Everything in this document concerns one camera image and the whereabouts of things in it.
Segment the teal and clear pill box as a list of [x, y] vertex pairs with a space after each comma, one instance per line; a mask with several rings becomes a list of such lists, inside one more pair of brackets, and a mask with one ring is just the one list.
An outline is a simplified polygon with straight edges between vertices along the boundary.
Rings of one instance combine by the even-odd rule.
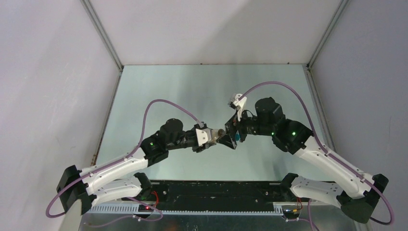
[[240, 139], [241, 139], [241, 137], [240, 137], [239, 133], [236, 133], [236, 134], [235, 134], [235, 140], [236, 140], [236, 141], [239, 141]]

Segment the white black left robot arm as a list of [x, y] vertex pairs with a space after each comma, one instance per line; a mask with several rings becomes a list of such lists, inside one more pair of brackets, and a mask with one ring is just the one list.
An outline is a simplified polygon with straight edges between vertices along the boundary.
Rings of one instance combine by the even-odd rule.
[[114, 199], [138, 197], [147, 200], [151, 197], [152, 186], [141, 170], [168, 158], [171, 150], [191, 148], [199, 153], [215, 145], [224, 135], [223, 129], [198, 124], [184, 131], [183, 123], [173, 118], [145, 138], [129, 157], [117, 158], [101, 167], [67, 167], [57, 186], [64, 212], [68, 212], [77, 200], [82, 202], [81, 214]]

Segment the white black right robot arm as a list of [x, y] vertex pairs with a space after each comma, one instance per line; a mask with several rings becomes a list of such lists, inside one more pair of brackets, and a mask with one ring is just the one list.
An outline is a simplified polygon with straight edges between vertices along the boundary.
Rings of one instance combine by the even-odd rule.
[[388, 184], [387, 177], [365, 173], [319, 143], [311, 129], [287, 119], [281, 105], [273, 98], [258, 100], [253, 116], [247, 114], [245, 104], [246, 98], [240, 94], [230, 101], [230, 107], [236, 112], [225, 124], [226, 133], [221, 144], [235, 149], [247, 135], [270, 136], [278, 149], [309, 162], [331, 178], [331, 182], [323, 182], [288, 173], [280, 183], [282, 199], [309, 198], [341, 209], [356, 222], [365, 224], [371, 220]]

